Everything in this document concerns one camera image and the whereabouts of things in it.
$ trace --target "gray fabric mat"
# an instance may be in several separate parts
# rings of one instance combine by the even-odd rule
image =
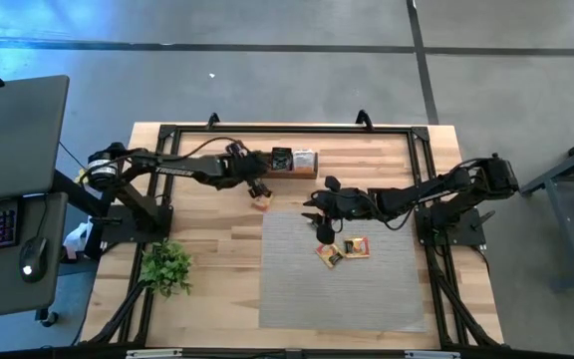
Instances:
[[[263,218],[259,325],[264,328],[426,331],[413,226],[392,232],[374,220],[345,221],[336,243],[369,238],[371,257],[329,269],[315,230],[299,213]]]

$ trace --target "concrete floor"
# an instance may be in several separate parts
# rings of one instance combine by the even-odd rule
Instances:
[[[574,0],[416,3],[426,46],[494,48],[497,55],[502,48],[574,49]],[[0,0],[1,37],[414,43],[405,0]],[[431,55],[427,62],[439,122],[455,125],[465,158],[499,152],[525,183],[574,145],[574,57]],[[379,124],[428,122],[413,54],[0,49],[4,80],[53,74],[72,80],[62,141],[80,159],[109,142],[126,142],[136,121],[205,121],[214,111],[227,122],[350,123],[364,108]],[[64,154],[58,166],[68,175],[77,171]],[[548,287],[569,268],[547,199],[515,196],[482,209],[497,211],[485,232],[506,343],[574,354],[574,290],[557,294]],[[71,290],[89,290],[77,285]],[[68,305],[86,304],[78,298]],[[17,325],[29,348],[76,335],[73,329],[37,342],[19,321],[0,325]]]

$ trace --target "wooden tabletop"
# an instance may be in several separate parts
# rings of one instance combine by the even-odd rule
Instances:
[[[135,124],[130,148],[154,150],[160,123]],[[461,161],[452,126],[429,126],[435,168],[445,173]],[[269,210],[300,212],[302,202],[323,188],[325,176],[344,186],[404,187],[413,184],[407,140],[400,135],[230,134],[252,150],[273,147],[312,149],[319,154],[318,179],[267,179],[274,191]],[[180,154],[218,134],[184,134]],[[200,153],[220,154],[223,142]],[[148,176],[133,184],[145,193]],[[159,190],[162,192],[162,180]],[[426,333],[265,329],[258,326],[262,212],[250,206],[245,185],[219,192],[193,179],[176,178],[172,191],[174,219],[170,239],[193,255],[190,296],[154,297],[148,346],[435,349],[439,347],[423,249],[416,241],[416,258],[423,291]],[[120,244],[101,259],[88,307],[82,340],[92,338],[124,300],[135,244]],[[452,249],[460,296],[479,324],[495,340],[501,331],[486,267],[468,247]],[[133,317],[131,338],[139,327],[142,299]],[[449,333],[455,338],[452,311],[445,306]]]

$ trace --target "potted plant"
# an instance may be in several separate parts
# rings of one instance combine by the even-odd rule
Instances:
[[[189,294],[191,284],[187,282],[191,255],[174,241],[166,240],[152,244],[151,252],[143,253],[141,281],[146,287],[169,298],[176,289]]]

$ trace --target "black mouse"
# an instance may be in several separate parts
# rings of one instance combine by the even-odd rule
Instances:
[[[19,252],[19,273],[28,283],[34,283],[46,274],[48,239],[34,237],[26,240]]]

